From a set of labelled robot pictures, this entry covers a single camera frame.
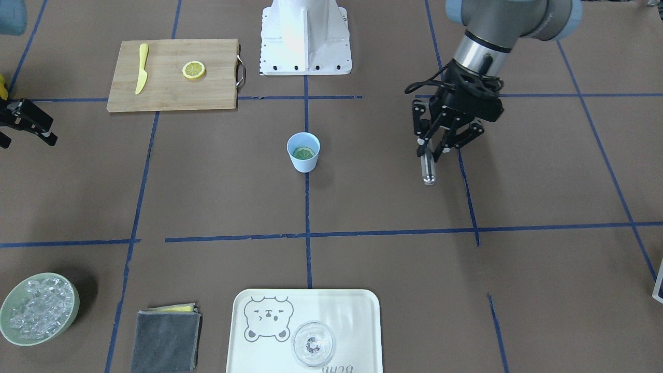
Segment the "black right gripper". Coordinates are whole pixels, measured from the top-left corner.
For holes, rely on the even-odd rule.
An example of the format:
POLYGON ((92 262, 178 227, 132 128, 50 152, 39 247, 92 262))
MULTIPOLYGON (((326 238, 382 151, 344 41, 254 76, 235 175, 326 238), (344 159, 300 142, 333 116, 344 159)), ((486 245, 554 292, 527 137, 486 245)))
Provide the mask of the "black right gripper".
MULTIPOLYGON (((18 101, 18 117, 8 108, 9 102, 1 98, 1 127, 27 131, 37 135, 48 146, 55 146, 57 135, 52 133, 53 118, 29 99, 18 101)), ((1 148, 9 148, 11 139, 1 132, 1 148)))

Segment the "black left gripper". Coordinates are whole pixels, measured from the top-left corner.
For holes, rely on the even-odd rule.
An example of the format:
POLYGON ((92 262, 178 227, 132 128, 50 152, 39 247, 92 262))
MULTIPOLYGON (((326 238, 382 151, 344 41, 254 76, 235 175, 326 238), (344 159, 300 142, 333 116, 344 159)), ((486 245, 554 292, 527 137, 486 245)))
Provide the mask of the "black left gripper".
POLYGON ((447 125, 443 120, 459 115, 495 122, 503 113, 500 90, 504 82, 497 76, 479 74, 463 67, 458 61, 448 62, 438 73, 422 82, 411 83, 405 94, 411 94, 422 87, 437 87, 428 101, 429 120, 413 116, 414 132, 418 136, 416 156, 422 157, 428 144, 438 129, 444 127, 440 140, 440 153, 451 149, 461 149, 484 133, 481 121, 447 125))

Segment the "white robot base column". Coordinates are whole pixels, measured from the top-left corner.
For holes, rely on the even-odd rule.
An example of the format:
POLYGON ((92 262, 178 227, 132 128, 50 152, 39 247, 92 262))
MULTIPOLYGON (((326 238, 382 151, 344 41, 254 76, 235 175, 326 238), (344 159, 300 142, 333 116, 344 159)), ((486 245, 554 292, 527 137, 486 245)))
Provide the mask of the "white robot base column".
POLYGON ((261 75, 351 73, 348 12, 336 1, 274 1, 261 21, 261 75))

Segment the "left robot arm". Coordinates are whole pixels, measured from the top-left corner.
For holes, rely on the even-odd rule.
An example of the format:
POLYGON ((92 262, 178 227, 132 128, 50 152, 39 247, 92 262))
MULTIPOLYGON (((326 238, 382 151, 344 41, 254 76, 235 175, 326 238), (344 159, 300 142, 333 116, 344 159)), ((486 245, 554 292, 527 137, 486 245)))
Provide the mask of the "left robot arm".
POLYGON ((582 20, 580 1, 447 1, 447 17, 466 30, 454 57, 437 73, 405 88, 436 87, 427 101, 412 102, 416 155, 438 161, 484 133, 482 121, 503 113, 499 77, 517 40, 561 40, 582 20))

